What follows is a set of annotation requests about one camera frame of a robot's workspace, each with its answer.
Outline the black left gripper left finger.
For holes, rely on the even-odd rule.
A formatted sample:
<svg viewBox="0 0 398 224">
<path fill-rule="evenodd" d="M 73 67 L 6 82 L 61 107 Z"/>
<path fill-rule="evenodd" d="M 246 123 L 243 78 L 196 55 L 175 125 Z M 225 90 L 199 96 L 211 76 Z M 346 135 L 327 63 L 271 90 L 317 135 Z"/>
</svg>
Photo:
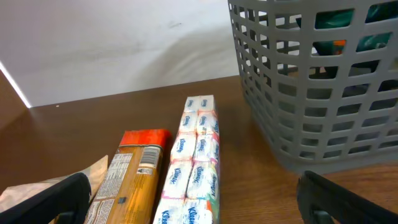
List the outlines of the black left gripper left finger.
<svg viewBox="0 0 398 224">
<path fill-rule="evenodd" d="M 81 172 L 45 189 L 1 213 L 1 223 L 84 223 L 90 207 L 91 186 Z"/>
</svg>

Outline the green Nescafe coffee bag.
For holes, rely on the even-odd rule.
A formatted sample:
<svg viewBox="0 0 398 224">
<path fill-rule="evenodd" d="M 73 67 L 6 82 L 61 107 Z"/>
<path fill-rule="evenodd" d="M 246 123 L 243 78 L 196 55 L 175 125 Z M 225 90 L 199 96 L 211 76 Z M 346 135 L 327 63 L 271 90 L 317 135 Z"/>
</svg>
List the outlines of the green Nescafe coffee bag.
<svg viewBox="0 0 398 224">
<path fill-rule="evenodd" d="M 387 47 L 397 32 L 397 1 L 318 1 L 323 8 L 296 20 L 313 35 L 319 56 L 341 55 L 347 47 L 367 52 Z"/>
</svg>

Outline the Kleenex tissue multipack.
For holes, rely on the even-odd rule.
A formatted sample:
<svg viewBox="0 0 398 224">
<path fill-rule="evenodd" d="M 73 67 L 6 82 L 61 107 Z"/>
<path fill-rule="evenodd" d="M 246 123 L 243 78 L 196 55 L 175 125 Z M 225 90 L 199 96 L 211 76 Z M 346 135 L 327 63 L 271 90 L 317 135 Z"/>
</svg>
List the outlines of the Kleenex tissue multipack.
<svg viewBox="0 0 398 224">
<path fill-rule="evenodd" d="M 218 224 L 220 131 L 213 95 L 186 99 L 154 224 Z"/>
</svg>

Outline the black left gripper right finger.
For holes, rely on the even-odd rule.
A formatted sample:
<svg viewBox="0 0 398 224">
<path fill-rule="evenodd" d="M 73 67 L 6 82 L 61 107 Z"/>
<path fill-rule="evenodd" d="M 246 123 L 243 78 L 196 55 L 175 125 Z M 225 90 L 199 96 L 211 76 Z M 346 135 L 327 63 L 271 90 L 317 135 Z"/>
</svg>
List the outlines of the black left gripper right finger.
<svg viewBox="0 0 398 224">
<path fill-rule="evenodd" d="M 397 223 L 397 214 L 306 170 L 298 180 L 297 204 L 305 223 Z"/>
</svg>

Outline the brown paper pouch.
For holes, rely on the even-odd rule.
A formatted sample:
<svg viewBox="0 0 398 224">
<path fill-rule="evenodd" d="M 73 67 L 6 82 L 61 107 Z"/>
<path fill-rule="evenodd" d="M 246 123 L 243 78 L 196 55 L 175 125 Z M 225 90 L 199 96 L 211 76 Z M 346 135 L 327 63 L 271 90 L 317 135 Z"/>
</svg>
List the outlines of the brown paper pouch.
<svg viewBox="0 0 398 224">
<path fill-rule="evenodd" d="M 86 169 L 76 172 L 76 173 L 81 172 L 85 174 L 89 179 L 91 186 L 90 203 L 92 202 L 97 191 L 99 190 L 100 185 L 104 181 L 107 171 L 108 171 L 108 156 L 104 156 L 100 160 L 96 161 L 94 164 L 87 167 Z M 6 188 L 4 192 L 1 194 L 1 213 L 33 197 L 34 195 L 44 191 L 45 189 L 61 182 L 62 180 L 66 179 L 71 175 L 73 174 L 62 177 L 56 177 L 53 179 L 43 180 L 37 183 L 23 184 L 23 185 L 17 185 Z M 60 216 L 57 216 L 50 223 L 59 223 L 59 221 L 60 221 Z"/>
</svg>

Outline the orange spaghetti pasta packet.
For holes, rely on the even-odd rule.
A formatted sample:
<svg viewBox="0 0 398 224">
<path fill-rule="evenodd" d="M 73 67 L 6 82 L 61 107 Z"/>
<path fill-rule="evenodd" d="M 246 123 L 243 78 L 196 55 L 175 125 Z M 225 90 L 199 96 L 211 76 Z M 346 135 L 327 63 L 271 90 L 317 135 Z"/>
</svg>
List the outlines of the orange spaghetti pasta packet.
<svg viewBox="0 0 398 224">
<path fill-rule="evenodd" d="M 85 224 L 150 222 L 169 138 L 166 129 L 124 132 Z"/>
</svg>

